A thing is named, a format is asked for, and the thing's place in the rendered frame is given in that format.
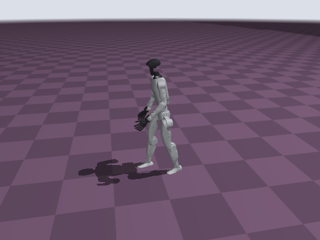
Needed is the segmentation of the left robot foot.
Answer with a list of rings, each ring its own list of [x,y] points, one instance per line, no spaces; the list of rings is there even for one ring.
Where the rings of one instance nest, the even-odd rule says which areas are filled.
[[[177,167],[177,166],[176,166],[176,167]],[[181,165],[179,165],[179,168],[176,168],[176,167],[171,168],[171,169],[168,170],[166,173],[167,173],[168,175],[171,175],[171,174],[174,174],[174,173],[182,170],[182,166],[181,166]]]

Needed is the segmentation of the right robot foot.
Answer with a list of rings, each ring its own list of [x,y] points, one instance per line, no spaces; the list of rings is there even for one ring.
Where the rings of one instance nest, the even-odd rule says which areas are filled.
[[[149,162],[149,161],[148,161]],[[142,163],[142,164],[140,164],[140,165],[137,165],[137,167],[138,168],[144,168],[144,167],[147,167],[147,166],[151,166],[151,165],[153,165],[154,163],[152,162],[152,161],[150,161],[150,163],[146,163],[146,162],[144,162],[144,163]]]

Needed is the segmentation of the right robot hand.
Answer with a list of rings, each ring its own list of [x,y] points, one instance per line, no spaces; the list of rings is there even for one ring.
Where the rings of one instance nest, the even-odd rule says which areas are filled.
[[[148,108],[148,107],[146,106],[146,107],[144,108],[144,110],[138,114],[138,121],[140,121],[140,120],[142,120],[142,119],[144,120],[146,114],[149,112],[149,111],[146,110],[147,108]]]

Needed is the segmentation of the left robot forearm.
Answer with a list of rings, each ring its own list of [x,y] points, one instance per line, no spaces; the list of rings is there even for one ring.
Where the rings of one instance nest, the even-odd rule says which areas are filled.
[[[147,118],[148,121],[151,121],[151,120],[154,119],[159,113],[161,113],[161,112],[163,111],[164,107],[165,107],[165,103],[164,103],[164,102],[160,102],[159,105],[155,108],[155,110],[149,114],[149,117]]]

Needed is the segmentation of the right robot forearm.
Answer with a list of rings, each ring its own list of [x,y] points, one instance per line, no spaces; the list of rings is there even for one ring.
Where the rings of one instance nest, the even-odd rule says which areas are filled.
[[[156,100],[155,97],[150,95],[150,99],[149,99],[149,101],[148,101],[148,103],[146,105],[147,106],[146,111],[150,111],[151,110],[151,107],[153,106],[153,103],[154,103],[155,100]]]

